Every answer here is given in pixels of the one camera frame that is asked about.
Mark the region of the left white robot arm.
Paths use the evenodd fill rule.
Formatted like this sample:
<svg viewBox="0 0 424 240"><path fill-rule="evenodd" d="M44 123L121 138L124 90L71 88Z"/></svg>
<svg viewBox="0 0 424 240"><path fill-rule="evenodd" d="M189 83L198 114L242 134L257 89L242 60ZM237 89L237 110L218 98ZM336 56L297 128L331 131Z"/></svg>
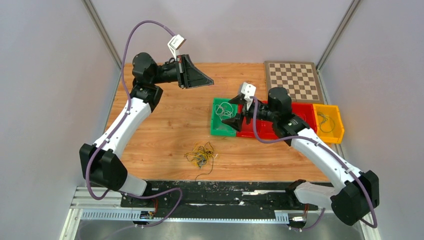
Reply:
<svg viewBox="0 0 424 240"><path fill-rule="evenodd" d="M195 67L187 54L178 55L157 64L146 52L132 60L132 90L125 107L94 143L85 143L79 150L81 170L87 184L95 184L115 192L133 195L140 207L153 201L148 183L130 173L120 160L123 152L141 123L159 104L162 83L176 82L181 89L211 86L214 80Z"/></svg>

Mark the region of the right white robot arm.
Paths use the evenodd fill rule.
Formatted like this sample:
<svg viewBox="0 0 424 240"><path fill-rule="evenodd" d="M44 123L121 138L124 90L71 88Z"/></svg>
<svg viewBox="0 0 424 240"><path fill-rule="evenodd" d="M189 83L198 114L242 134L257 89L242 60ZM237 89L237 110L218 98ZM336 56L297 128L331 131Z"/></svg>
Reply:
<svg viewBox="0 0 424 240"><path fill-rule="evenodd" d="M298 209L303 204L330 208L348 226L361 221L377 228L375 212L380 204L380 180L372 171L362 171L332 150L301 117L293 113L292 99L283 87L268 91L267 102L255 96L256 87L244 82L229 103L241 112L223 124L241 132L243 123L252 124L254 137L263 144L285 142L307 157L330 180L323 186L299 179L285 195L286 204Z"/></svg>

